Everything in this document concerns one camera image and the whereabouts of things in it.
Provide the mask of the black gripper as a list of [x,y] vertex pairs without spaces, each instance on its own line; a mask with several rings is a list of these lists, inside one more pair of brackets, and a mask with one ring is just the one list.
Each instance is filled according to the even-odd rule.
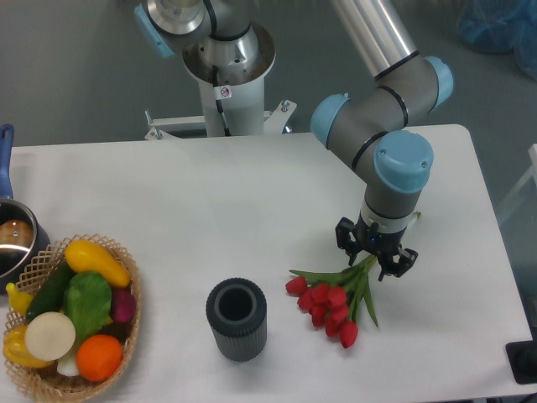
[[378,280],[386,276],[400,278],[406,274],[419,254],[402,247],[402,237],[412,221],[412,213],[401,218],[387,218],[374,212],[360,212],[357,223],[342,217],[336,225],[337,247],[345,252],[348,263],[354,264],[357,255],[368,252],[378,258],[381,267]]

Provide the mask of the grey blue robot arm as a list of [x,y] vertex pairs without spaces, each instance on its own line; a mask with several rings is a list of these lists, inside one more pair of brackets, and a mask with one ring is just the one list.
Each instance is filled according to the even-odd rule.
[[[369,252],[382,275],[400,277],[418,256],[401,240],[434,159],[429,142],[407,127],[440,106],[454,80],[440,59],[420,55],[390,2],[335,1],[333,8],[376,83],[361,102],[327,97],[310,120],[311,132],[366,185],[358,219],[340,220],[336,242],[349,259]],[[275,48],[252,20],[250,2],[143,1],[134,16],[163,57],[182,54],[198,82],[208,136],[268,131],[264,78]]]

